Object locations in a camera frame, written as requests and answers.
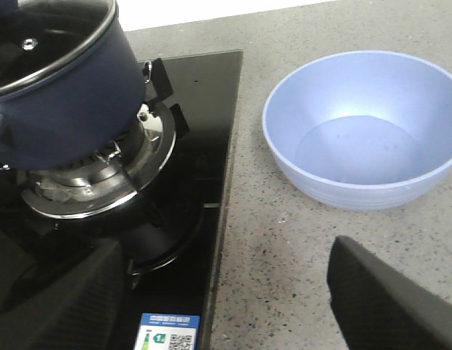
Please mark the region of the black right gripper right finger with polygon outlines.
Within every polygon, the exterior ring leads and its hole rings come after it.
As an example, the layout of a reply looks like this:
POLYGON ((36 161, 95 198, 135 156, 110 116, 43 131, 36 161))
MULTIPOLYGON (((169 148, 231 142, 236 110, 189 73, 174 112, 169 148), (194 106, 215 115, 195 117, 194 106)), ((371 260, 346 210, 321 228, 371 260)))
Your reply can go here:
POLYGON ((354 239, 335 238, 327 284, 349 349, 452 349, 452 305, 354 239))

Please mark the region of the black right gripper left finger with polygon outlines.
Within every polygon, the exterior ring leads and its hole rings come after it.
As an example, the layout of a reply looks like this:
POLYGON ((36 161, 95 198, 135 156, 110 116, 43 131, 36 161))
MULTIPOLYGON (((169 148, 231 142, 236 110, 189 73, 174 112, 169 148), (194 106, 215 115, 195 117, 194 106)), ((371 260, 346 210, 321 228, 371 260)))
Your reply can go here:
POLYGON ((127 267, 112 239, 0 229, 0 349, 117 349, 127 267))

